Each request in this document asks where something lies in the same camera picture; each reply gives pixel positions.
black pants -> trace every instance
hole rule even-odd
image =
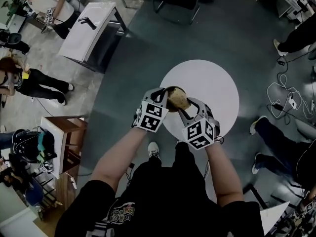
[[[44,88],[41,85],[53,87],[62,93]],[[57,99],[59,103],[63,103],[65,101],[64,94],[68,92],[68,87],[69,84],[65,81],[44,75],[37,69],[30,69],[29,78],[23,80],[21,87],[17,91],[26,96]]]
[[[167,183],[171,183],[172,188],[174,186],[190,186],[197,194],[206,195],[205,180],[195,163],[194,155],[185,142],[176,145],[176,157],[171,168],[162,167],[160,159],[150,157],[147,162],[135,170],[130,186],[137,186],[137,190],[148,192],[149,183],[161,184],[164,187]]]
[[[278,46],[281,52],[297,52],[316,41],[316,14],[292,31],[287,40]]]
[[[58,24],[54,27],[55,32],[59,35],[60,38],[64,40],[69,33],[69,28],[73,27],[77,19],[78,16],[75,13],[73,13],[70,16],[70,18],[67,19],[65,22]]]
[[[257,158],[256,168],[264,167],[276,175],[294,179],[293,170],[297,161],[310,144],[295,142],[286,138],[267,118],[260,119],[255,126],[255,130],[275,156],[260,156]]]
[[[27,45],[23,41],[20,41],[17,44],[8,44],[8,43],[6,43],[6,44],[3,45],[3,47],[19,50],[19,51],[21,51],[24,54],[26,54],[30,50],[30,46]]]

bread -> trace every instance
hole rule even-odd
[[[186,93],[178,87],[170,87],[168,90],[167,108],[171,112],[177,112],[179,108],[182,110],[190,107]]]

white circle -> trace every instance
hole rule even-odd
[[[233,127],[239,111],[239,95],[231,76],[217,64],[204,60],[190,60],[175,66],[162,80],[160,87],[178,86],[188,97],[207,104],[214,118],[220,123],[220,136]],[[197,108],[191,105],[186,112],[195,117]],[[184,141],[184,125],[180,115],[168,113],[163,121],[167,130],[177,139]]]

white cable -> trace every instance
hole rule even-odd
[[[285,82],[282,82],[282,80],[281,80],[282,76],[285,77]],[[294,87],[286,88],[287,77],[286,77],[285,74],[280,75],[280,77],[278,78],[278,80],[279,80],[279,83],[280,83],[280,84],[277,83],[277,82],[273,82],[273,83],[271,83],[271,84],[267,87],[267,97],[268,97],[268,99],[269,99],[271,105],[275,105],[275,104],[279,104],[279,105],[280,105],[280,104],[281,104],[281,100],[279,100],[279,99],[277,99],[277,100],[275,100],[275,101],[271,101],[271,98],[270,98],[270,96],[269,96],[269,94],[268,94],[268,90],[269,90],[269,88],[270,88],[272,85],[276,84],[276,85],[280,86],[281,88],[284,88],[284,89],[288,90],[288,91],[289,91],[289,94],[287,95],[286,102],[285,102],[285,104],[284,104],[284,106],[283,106],[282,111],[279,113],[278,116],[276,116],[276,115],[273,113],[273,111],[272,111],[272,106],[270,106],[270,111],[271,111],[272,115],[273,115],[276,119],[279,118],[279,117],[281,116],[281,114],[282,114],[282,113],[284,112],[284,110],[285,110],[285,106],[286,106],[286,104],[287,104],[287,102],[288,102],[288,99],[289,99],[289,97],[290,97],[290,94],[293,95],[294,93],[297,93],[297,94],[299,95],[299,97],[301,98],[301,102],[300,102],[299,106],[296,108],[296,110],[299,110],[300,107],[301,107],[301,105],[302,105],[302,103],[303,103],[303,113],[304,113],[304,115],[305,115],[305,118],[306,118],[306,119],[312,119],[313,116],[314,116],[314,114],[315,114],[315,108],[313,108],[313,110],[310,111],[310,109],[309,109],[309,107],[308,107],[308,105],[307,105],[307,102],[304,101],[304,99],[303,99],[302,96],[301,96],[301,93],[300,93],[296,88],[294,88]],[[310,118],[307,117],[307,115],[306,115],[306,113],[305,113],[305,110],[304,110],[304,106],[305,106],[305,108],[307,109],[309,115],[312,115]]]

jeans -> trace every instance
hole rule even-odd
[[[259,155],[256,160],[256,168],[266,168],[276,175],[293,179],[297,161],[308,148],[309,143],[297,143],[286,138],[267,118],[260,119],[256,123],[255,130],[275,156]]]
[[[316,28],[316,15],[313,15],[302,23],[296,30],[292,31],[287,40],[278,46],[281,52],[297,52],[307,45],[316,41],[314,30]]]
[[[55,88],[59,91],[50,90],[40,85]],[[30,69],[30,76],[24,79],[19,89],[16,89],[23,95],[45,99],[57,99],[59,103],[65,101],[63,93],[68,92],[69,83],[44,75],[41,71]]]
[[[12,148],[12,136],[14,132],[0,133],[0,150]]]
[[[65,22],[58,24],[54,27],[54,31],[58,34],[60,38],[63,40],[67,37],[69,33],[69,28],[72,28],[77,21],[79,16],[77,16],[75,13],[73,13],[69,19],[67,19]]]

